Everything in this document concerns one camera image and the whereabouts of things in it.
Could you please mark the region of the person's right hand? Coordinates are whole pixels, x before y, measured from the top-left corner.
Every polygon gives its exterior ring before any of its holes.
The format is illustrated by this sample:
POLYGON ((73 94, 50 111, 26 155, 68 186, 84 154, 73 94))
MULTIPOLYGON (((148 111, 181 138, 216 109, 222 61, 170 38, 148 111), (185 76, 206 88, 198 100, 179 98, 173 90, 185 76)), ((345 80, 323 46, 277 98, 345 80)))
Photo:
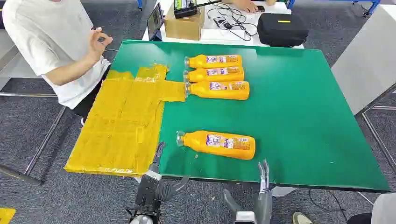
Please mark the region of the person's right hand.
POLYGON ((90 31, 89 49, 87 57, 96 63, 102 56, 105 48, 111 44, 113 38, 102 32, 102 27, 97 27, 90 31))

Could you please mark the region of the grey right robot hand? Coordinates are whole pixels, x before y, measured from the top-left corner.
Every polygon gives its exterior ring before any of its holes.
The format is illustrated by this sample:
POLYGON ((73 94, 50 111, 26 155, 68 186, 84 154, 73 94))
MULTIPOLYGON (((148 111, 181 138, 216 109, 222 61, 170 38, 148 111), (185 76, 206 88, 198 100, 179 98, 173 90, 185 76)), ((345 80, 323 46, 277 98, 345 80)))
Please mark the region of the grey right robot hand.
POLYGON ((258 162, 260 171, 260 191, 252 211, 242 211, 231 193, 223 190, 223 201, 232 214, 234 224, 269 224, 272 216, 273 195, 269 188, 269 165, 264 159, 258 162))

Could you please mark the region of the person's hand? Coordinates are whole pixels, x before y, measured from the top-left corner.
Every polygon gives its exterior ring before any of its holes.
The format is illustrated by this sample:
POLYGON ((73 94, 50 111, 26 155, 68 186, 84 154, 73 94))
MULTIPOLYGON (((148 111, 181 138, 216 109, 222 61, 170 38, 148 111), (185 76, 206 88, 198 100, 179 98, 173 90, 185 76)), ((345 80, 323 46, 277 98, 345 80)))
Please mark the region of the person's hand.
POLYGON ((255 13, 258 10, 257 5, 255 5, 251 0, 232 0, 238 9, 244 10, 248 13, 255 13))

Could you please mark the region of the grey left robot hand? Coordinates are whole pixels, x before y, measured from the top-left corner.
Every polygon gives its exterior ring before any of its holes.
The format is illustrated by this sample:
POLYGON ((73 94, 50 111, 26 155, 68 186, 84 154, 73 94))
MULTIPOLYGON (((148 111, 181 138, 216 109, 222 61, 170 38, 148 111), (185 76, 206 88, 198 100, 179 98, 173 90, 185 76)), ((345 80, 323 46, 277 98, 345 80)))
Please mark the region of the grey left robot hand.
POLYGON ((155 199, 165 202, 170 200, 176 193, 178 193, 188 182, 189 177, 184 176, 181 179, 181 182, 175 185, 167 185, 161 182, 162 176, 159 174, 159 165, 160 165, 160 157, 162 155, 162 151, 165 148, 166 143, 160 142, 156 148, 156 152, 153 158, 153 162, 150 164, 148 168, 148 172, 150 175, 158 180, 158 185, 155 191, 155 199))

